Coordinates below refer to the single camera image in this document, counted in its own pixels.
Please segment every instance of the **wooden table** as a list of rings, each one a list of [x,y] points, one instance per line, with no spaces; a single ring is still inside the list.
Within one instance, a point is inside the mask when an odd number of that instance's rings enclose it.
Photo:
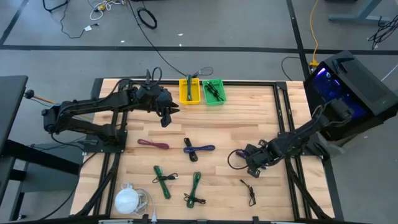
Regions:
[[[100,97],[106,96],[117,79],[104,79]],[[163,85],[178,102],[178,85]],[[115,194],[120,185],[131,182],[135,188],[147,189],[155,198],[158,219],[177,220],[293,220],[289,186],[284,162],[261,172],[255,179],[246,170],[233,170],[226,162],[233,149],[242,149],[246,144],[257,145],[260,139],[266,141],[277,136],[279,125],[275,110],[275,98],[269,86],[224,86],[227,102],[220,106],[205,103],[203,89],[199,105],[181,105],[181,111],[172,115],[172,123],[162,128],[160,118],[155,113],[133,111],[128,114],[128,137],[126,150],[121,156]],[[295,127],[310,120],[310,112],[302,82],[287,82],[290,105]],[[284,99],[280,95],[286,130],[287,115]],[[111,122],[112,112],[96,113],[94,123]],[[213,144],[214,151],[197,152],[198,162],[191,162],[183,153],[184,138],[190,138],[194,146]],[[138,139],[166,142],[169,150],[142,146]],[[103,154],[95,155],[81,170],[80,180],[73,200],[71,213],[79,211],[98,186],[103,162]],[[242,166],[244,160],[231,157],[233,166]],[[160,184],[153,184],[154,165],[159,165],[165,175],[178,173],[178,180],[167,180],[171,199],[163,196]],[[334,217],[330,194],[326,184],[322,162],[315,156],[302,156],[303,171],[307,189],[329,215]],[[206,199],[205,205],[195,204],[193,209],[186,206],[184,193],[192,189],[193,173],[200,171],[202,177],[197,188],[197,197]],[[248,206],[249,192],[239,180],[253,186],[257,205]],[[303,204],[296,188],[300,214],[303,217]],[[104,213],[108,190],[103,194],[100,214]],[[152,216],[151,203],[147,213]],[[140,218],[134,215],[121,215],[114,206],[111,218]]]

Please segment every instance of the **black desk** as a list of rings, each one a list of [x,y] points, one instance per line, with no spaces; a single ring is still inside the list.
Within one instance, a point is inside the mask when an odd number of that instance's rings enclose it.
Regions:
[[[27,76],[0,77],[0,204],[3,200],[9,180],[26,180],[26,183],[22,183],[20,186],[19,195],[13,206],[11,220],[15,220],[18,216],[24,192],[59,189],[60,182],[58,180],[61,177],[55,178],[56,180],[52,181],[55,183],[54,188],[45,185],[40,179],[38,180],[38,175],[35,174],[49,174],[54,171],[59,173],[59,171],[62,171],[67,173],[66,180],[69,182],[69,185],[76,185],[76,181],[71,180],[72,178],[76,179],[80,168],[80,161],[68,158],[68,156],[65,157],[65,155],[59,155],[57,151],[45,153],[8,139],[19,105],[24,96],[27,79]],[[33,172],[30,173],[32,175],[29,176],[29,172],[26,171],[28,164],[25,166],[24,170],[15,170],[14,164],[16,159],[33,163],[30,165],[30,168],[32,168],[31,170],[33,170]]]

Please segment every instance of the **gray floor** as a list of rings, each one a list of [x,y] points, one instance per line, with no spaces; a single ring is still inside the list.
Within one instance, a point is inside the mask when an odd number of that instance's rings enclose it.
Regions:
[[[46,0],[48,7],[64,0]],[[292,0],[305,49],[314,48],[310,33],[309,17],[315,0]],[[0,34],[6,29],[22,0],[0,0]],[[320,0],[314,15],[315,34],[320,49],[369,50],[366,40],[377,30],[376,26],[331,23],[329,14],[356,12],[365,0],[355,4]],[[141,2],[133,3],[134,8]],[[289,12],[281,0],[158,0],[146,1],[159,24],[156,30],[144,28],[148,38],[157,46],[202,47],[297,47]],[[78,35],[82,28],[94,22],[89,19],[90,6],[84,0],[70,1],[63,23],[65,31]],[[30,0],[17,20],[6,45],[55,45],[55,46],[149,46],[126,7],[113,6],[98,21],[99,26],[85,32],[80,39],[69,39],[60,32],[59,20],[63,9],[52,14],[44,11],[41,1]],[[393,18],[398,12],[395,0],[385,0],[373,15]],[[398,32],[376,50],[398,50]],[[215,69],[214,78],[241,80],[287,80],[280,69],[280,61],[297,54],[258,52],[161,52],[174,66],[186,73],[193,73],[205,66]],[[319,61],[330,55],[317,55]],[[397,64],[398,55],[357,55],[378,78],[382,79]],[[28,75],[28,88],[36,94],[54,101],[84,99],[89,97],[93,80],[99,77],[125,77],[143,75],[147,68],[162,67],[164,78],[180,78],[156,52],[140,51],[77,51],[77,50],[0,50],[0,75]],[[293,80],[304,80],[297,59],[285,61],[285,71]],[[385,80],[392,90],[398,89],[398,69]],[[43,106],[23,100],[10,138],[23,144],[50,143],[50,136],[42,130],[40,111]],[[383,141],[393,141],[397,125],[386,125]],[[62,133],[60,140],[77,138],[75,133]],[[396,223],[390,208],[398,202],[396,186],[397,159],[394,145],[378,148],[380,158],[372,162],[373,150],[369,144],[353,146],[350,153],[333,159],[335,177],[340,192],[343,213],[348,221],[368,223]],[[351,161],[366,161],[358,164]],[[374,171],[384,175],[378,177]],[[10,183],[10,195],[18,183]],[[366,190],[361,186],[368,185]],[[40,218],[59,205],[69,192],[31,193],[26,196],[22,213],[29,219]],[[11,197],[5,201],[11,203]],[[7,220],[8,203],[0,208],[0,221]],[[69,201],[53,217],[65,217],[71,205]]]

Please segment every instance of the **yellow cable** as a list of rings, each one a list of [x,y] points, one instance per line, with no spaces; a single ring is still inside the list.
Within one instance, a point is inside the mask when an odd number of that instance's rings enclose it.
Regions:
[[[36,99],[41,100],[41,101],[44,101],[44,102],[46,102],[46,103],[57,104],[56,102],[54,102],[54,101],[52,101],[52,100],[48,100],[48,99],[46,99],[46,98],[42,98],[42,97],[37,96],[37,95],[34,95],[33,98],[36,98]],[[81,118],[86,118],[86,119],[93,119],[93,118],[91,118],[91,117],[89,117],[89,116],[84,116],[84,115],[77,115],[77,116],[79,116],[79,117],[81,117]]]
[[[313,16],[313,13],[315,12],[315,8],[317,7],[317,4],[318,4],[318,0],[315,2],[315,5],[312,8],[312,12],[311,12],[311,16],[310,16],[311,33],[312,33],[312,38],[315,41],[315,49],[314,49],[313,54],[312,54],[312,62],[310,63],[310,65],[313,65],[313,66],[318,66],[319,65],[319,62],[315,59],[315,54],[316,54],[316,52],[318,50],[318,41],[317,41],[317,38],[315,38],[315,34],[313,33],[313,27],[312,27],[312,16]]]

